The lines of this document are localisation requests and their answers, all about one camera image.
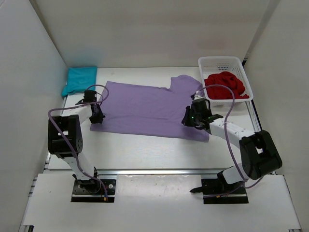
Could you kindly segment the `teal t shirt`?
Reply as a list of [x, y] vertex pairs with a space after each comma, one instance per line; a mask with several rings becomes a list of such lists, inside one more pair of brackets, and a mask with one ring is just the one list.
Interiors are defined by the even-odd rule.
[[64, 86], [61, 96], [84, 92], [88, 87], [96, 84], [97, 67], [75, 67], [69, 68], [67, 82]]

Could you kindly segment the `purple t shirt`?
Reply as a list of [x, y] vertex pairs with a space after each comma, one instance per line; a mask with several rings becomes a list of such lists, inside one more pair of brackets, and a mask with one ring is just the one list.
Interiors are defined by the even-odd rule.
[[170, 79], [170, 87], [151, 87], [108, 81], [101, 110], [105, 118], [92, 124], [91, 131], [180, 138], [208, 142], [204, 130], [182, 124], [190, 96], [202, 84], [188, 75]]

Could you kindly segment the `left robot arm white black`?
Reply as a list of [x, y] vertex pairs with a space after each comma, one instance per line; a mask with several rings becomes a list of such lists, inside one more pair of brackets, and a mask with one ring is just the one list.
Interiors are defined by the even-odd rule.
[[48, 111], [48, 151], [65, 161], [72, 171], [77, 184], [90, 194], [108, 196], [107, 189], [98, 177], [97, 169], [83, 154], [81, 124], [89, 120], [92, 124], [101, 124], [104, 114], [97, 92], [87, 89], [84, 98], [76, 105], [66, 108], [54, 108]]

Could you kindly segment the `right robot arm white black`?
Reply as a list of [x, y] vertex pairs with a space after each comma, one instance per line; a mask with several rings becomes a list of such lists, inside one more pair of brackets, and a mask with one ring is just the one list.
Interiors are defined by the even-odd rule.
[[254, 132], [227, 121], [227, 117], [213, 114], [210, 101], [194, 98], [186, 107], [182, 124], [220, 137], [240, 151], [241, 162], [217, 174], [217, 178], [204, 186], [191, 189], [191, 193], [204, 193], [207, 197], [221, 197], [237, 191], [248, 180], [260, 181], [265, 175], [282, 167], [277, 148], [266, 130]]

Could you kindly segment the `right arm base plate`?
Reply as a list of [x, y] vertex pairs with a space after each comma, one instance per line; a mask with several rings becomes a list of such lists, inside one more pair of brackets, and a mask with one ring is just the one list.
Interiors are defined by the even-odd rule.
[[249, 203], [245, 188], [239, 183], [221, 186], [218, 179], [201, 179], [206, 189], [203, 193], [203, 204], [247, 204]]

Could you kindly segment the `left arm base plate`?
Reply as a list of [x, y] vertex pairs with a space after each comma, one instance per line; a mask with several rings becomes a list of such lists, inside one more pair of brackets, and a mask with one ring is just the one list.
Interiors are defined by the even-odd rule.
[[72, 188], [71, 202], [73, 203], [114, 203], [116, 190], [116, 176], [107, 176], [107, 179], [101, 179], [107, 191], [100, 182], [93, 179], [89, 181], [77, 180], [75, 174], [74, 185]]

